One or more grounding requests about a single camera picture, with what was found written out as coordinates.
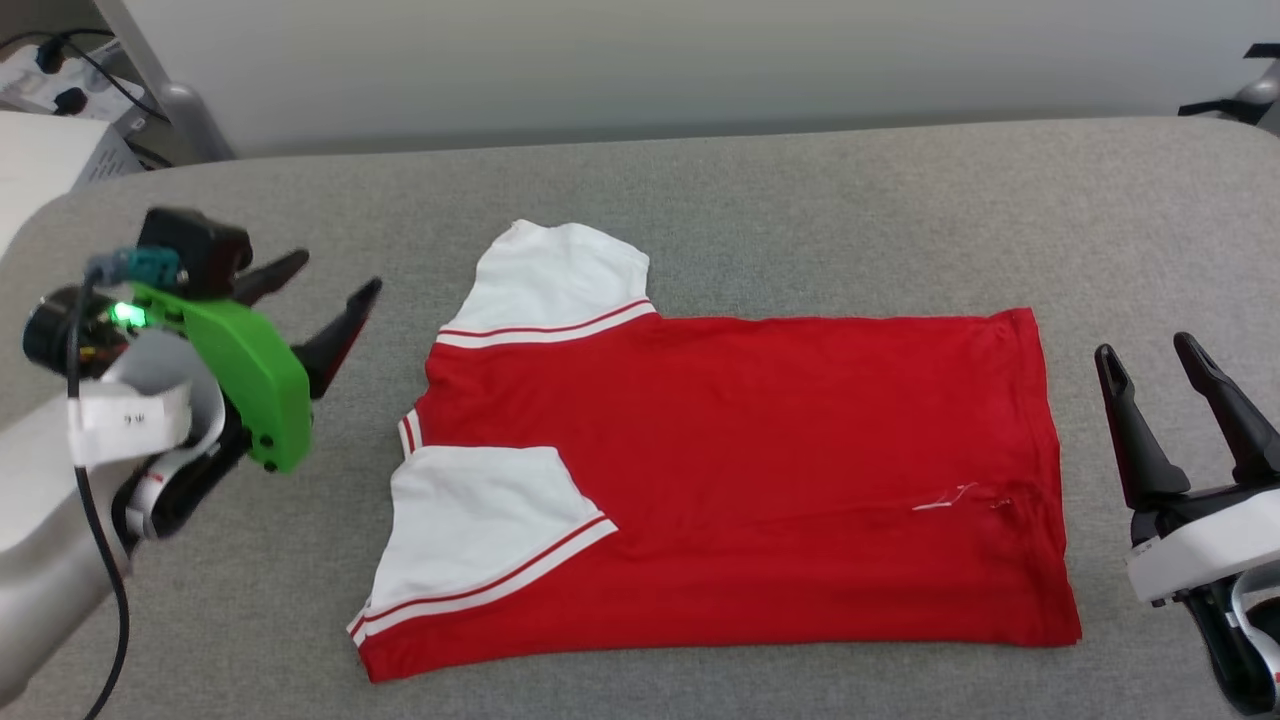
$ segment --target black cable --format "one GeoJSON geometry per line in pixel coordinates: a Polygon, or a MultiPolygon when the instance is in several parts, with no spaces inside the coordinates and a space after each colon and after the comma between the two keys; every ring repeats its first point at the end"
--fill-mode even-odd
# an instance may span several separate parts
{"type": "Polygon", "coordinates": [[[45,31],[19,32],[18,35],[14,35],[13,37],[6,37],[5,40],[0,40],[0,50],[4,50],[5,47],[13,45],[14,42],[26,40],[28,37],[59,38],[59,40],[63,41],[63,45],[65,45],[67,47],[70,47],[72,50],[74,50],[76,54],[81,56],[81,60],[84,60],[84,63],[87,63],[91,68],[93,68],[95,70],[97,70],[99,73],[101,73],[102,77],[106,78],[106,82],[111,83],[113,87],[115,87],[116,90],[119,90],[120,94],[123,94],[124,97],[129,102],[133,102],[143,113],[151,115],[152,118],[155,118],[157,120],[163,120],[163,122],[169,123],[169,118],[165,114],[163,114],[163,113],[160,113],[157,110],[152,110],[151,108],[143,105],[142,101],[138,100],[137,97],[134,97],[132,92],[129,92],[123,85],[120,85],[120,82],[118,79],[115,79],[111,76],[111,73],[106,72],[102,68],[102,65],[99,64],[97,60],[90,58],[88,54],[86,54],[83,50],[79,49],[78,45],[76,45],[74,42],[72,42],[69,40],[69,37],[73,36],[73,35],[111,35],[111,33],[108,32],[108,31],[105,31],[105,29],[90,29],[90,28],[77,28],[77,29],[69,29],[67,32],[45,32],[45,31]]]}
{"type": "Polygon", "coordinates": [[[147,150],[146,147],[142,147],[137,142],[132,142],[128,140],[125,140],[124,143],[129,146],[129,150],[132,150],[134,155],[142,158],[143,160],[151,163],[152,165],[157,165],[161,169],[173,167],[173,163],[170,163],[164,155],[156,152],[155,150],[147,150]]]}
{"type": "MultiPolygon", "coordinates": [[[[100,277],[101,270],[97,269],[86,273],[84,282],[81,283],[79,296],[76,297],[70,333],[67,336],[68,401],[79,398],[79,331],[84,323],[88,299],[93,293],[93,286],[97,284],[100,277]]],[[[120,670],[124,669],[124,655],[129,650],[129,598],[124,593],[124,578],[120,577],[120,569],[115,566],[111,546],[106,541],[106,530],[102,529],[102,521],[97,516],[97,506],[93,503],[93,491],[88,486],[88,473],[79,465],[76,466],[76,487],[79,489],[81,505],[84,506],[84,518],[88,520],[88,529],[93,534],[93,543],[97,544],[97,552],[102,556],[102,564],[106,566],[106,575],[111,580],[111,591],[115,592],[115,607],[120,612],[120,633],[115,646],[115,660],[111,662],[111,671],[106,675],[106,682],[102,684],[97,700],[93,701],[93,706],[84,714],[84,720],[93,720],[102,711],[102,707],[106,706],[106,701],[111,697],[111,691],[115,689],[115,682],[120,678],[120,670]]]]}

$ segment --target power strip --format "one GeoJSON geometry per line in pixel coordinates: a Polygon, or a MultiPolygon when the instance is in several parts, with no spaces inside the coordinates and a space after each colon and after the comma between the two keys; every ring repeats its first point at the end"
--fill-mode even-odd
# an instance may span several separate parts
{"type": "MultiPolygon", "coordinates": [[[[99,56],[105,59],[116,47],[109,42],[90,53],[90,56],[95,60],[99,56]]],[[[106,82],[92,65],[79,58],[67,58],[58,73],[45,74],[36,65],[37,49],[36,45],[27,45],[0,63],[0,101],[19,110],[47,115],[58,109],[54,99],[59,94],[78,87],[84,91],[88,104],[74,117],[111,123],[122,137],[128,137],[146,126],[142,110],[106,82]]],[[[115,79],[131,95],[146,101],[147,91],[141,86],[118,77],[115,79]]]]}

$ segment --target green plastic bracket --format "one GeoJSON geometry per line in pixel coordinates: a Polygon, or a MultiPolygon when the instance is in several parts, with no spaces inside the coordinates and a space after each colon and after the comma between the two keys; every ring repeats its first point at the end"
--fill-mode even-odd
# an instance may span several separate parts
{"type": "Polygon", "coordinates": [[[311,383],[264,315],[232,300],[183,300],[131,283],[148,324],[187,336],[252,433],[248,456],[288,473],[311,450],[311,383]]]}

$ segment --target striped trim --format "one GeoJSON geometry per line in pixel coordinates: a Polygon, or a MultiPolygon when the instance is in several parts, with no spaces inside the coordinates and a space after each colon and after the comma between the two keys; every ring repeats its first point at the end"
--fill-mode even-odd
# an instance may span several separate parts
{"type": "Polygon", "coordinates": [[[401,418],[397,425],[401,436],[401,450],[404,451],[404,459],[407,460],[413,451],[422,447],[422,425],[417,420],[417,409],[408,411],[408,415],[401,418]]]}
{"type": "Polygon", "coordinates": [[[609,328],[616,328],[628,320],[657,311],[658,310],[654,309],[653,302],[649,302],[648,299],[640,299],[576,325],[563,325],[557,328],[499,328],[485,332],[463,331],[445,325],[440,329],[439,334],[435,336],[435,342],[468,348],[492,347],[494,345],[512,345],[517,342],[563,342],[566,340],[577,340],[609,328]]]}
{"type": "Polygon", "coordinates": [[[508,594],[520,591],[538,578],[541,578],[558,565],[595,544],[596,541],[608,537],[618,530],[604,514],[593,515],[589,520],[579,525],[547,550],[539,552],[529,561],[524,562],[511,573],[466,592],[448,594],[443,597],[424,597],[402,602],[381,612],[370,614],[369,607],[347,625],[351,639],[358,647],[365,638],[388,630],[406,620],[422,618],[426,615],[442,615],[457,612],[470,607],[488,605],[508,594]]]}

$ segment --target gray fabric tabletop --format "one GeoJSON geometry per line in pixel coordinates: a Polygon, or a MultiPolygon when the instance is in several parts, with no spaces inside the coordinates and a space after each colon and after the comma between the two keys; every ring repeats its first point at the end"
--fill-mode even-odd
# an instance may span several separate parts
{"type": "MultiPolygon", "coordinates": [[[[22,357],[27,309],[78,279],[90,252],[132,245],[155,204],[244,225],[260,259],[311,249],[310,268],[261,306],[289,338],[367,277],[387,284],[317,406],[306,464],[289,477],[242,464],[182,534],[137,552],[133,639],[106,717],[1229,715],[1185,611],[1139,603],[1126,580],[1129,518],[1092,352],[1116,346],[1199,487],[1229,482],[1231,461],[1174,332],[1194,332],[1280,420],[1280,142],[1261,131],[1064,120],[269,159],[109,181],[45,208],[0,263],[0,424],[60,389],[22,357]],[[1032,306],[1084,639],[573,653],[370,685],[343,626],[390,529],[394,425],[476,259],[517,218],[586,223],[648,252],[649,295],[671,316],[1032,306]]],[[[78,717],[114,644],[109,601],[0,716],[78,717]]]]}

